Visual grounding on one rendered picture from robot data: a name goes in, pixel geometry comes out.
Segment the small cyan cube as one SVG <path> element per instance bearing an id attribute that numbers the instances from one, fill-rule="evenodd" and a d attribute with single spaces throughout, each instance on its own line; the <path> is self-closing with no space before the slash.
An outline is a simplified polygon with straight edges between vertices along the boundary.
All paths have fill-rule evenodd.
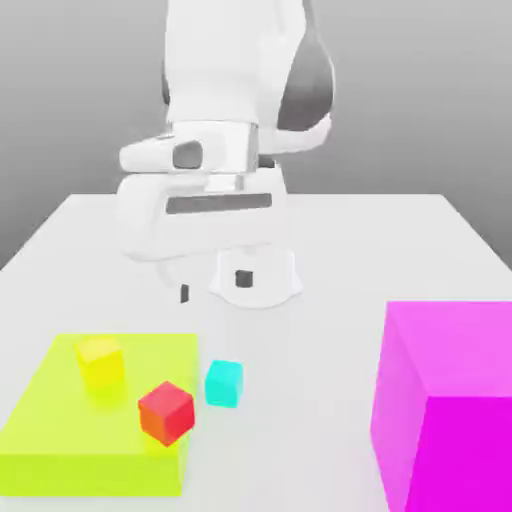
<path id="1" fill-rule="evenodd" d="M 214 360 L 205 379 L 206 403 L 236 408 L 243 391 L 243 370 L 239 362 Z"/>

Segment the small red cube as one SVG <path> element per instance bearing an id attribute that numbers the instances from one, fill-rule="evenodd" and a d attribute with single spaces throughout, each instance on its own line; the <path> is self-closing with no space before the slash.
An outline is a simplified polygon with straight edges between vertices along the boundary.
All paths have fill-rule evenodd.
<path id="1" fill-rule="evenodd" d="M 143 432 L 170 446 L 195 425 L 194 398 L 185 390 L 164 381 L 138 400 Z"/>

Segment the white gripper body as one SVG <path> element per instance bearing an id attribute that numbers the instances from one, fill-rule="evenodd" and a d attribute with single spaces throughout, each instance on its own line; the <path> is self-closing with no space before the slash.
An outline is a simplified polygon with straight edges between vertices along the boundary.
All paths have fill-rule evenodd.
<path id="1" fill-rule="evenodd" d="M 156 262 L 287 238 L 282 169 L 247 174 L 132 174 L 116 194 L 122 252 Z"/>

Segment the large lime box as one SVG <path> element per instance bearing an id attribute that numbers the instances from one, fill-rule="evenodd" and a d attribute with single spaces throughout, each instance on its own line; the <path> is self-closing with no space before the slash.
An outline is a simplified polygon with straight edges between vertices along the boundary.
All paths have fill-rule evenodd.
<path id="1" fill-rule="evenodd" d="M 143 431 L 139 401 L 164 382 L 196 394 L 197 335 L 114 335 L 124 378 L 110 389 L 82 376 L 76 346 L 90 337 L 54 339 L 0 429 L 0 495 L 181 495 L 190 436 L 164 446 Z"/>

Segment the large magenta box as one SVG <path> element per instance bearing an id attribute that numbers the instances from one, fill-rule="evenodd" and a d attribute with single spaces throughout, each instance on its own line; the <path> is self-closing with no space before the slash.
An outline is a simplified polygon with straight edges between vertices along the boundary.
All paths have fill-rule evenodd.
<path id="1" fill-rule="evenodd" d="M 370 432 L 390 512 L 512 512 L 512 302 L 388 303 Z"/>

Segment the small yellow cube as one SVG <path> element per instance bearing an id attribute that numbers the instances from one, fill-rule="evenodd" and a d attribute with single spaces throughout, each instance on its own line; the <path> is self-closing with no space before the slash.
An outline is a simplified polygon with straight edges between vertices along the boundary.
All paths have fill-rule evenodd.
<path id="1" fill-rule="evenodd" d="M 116 386 L 124 379 L 121 345 L 114 337 L 88 337 L 75 344 L 80 372 L 89 389 Z"/>

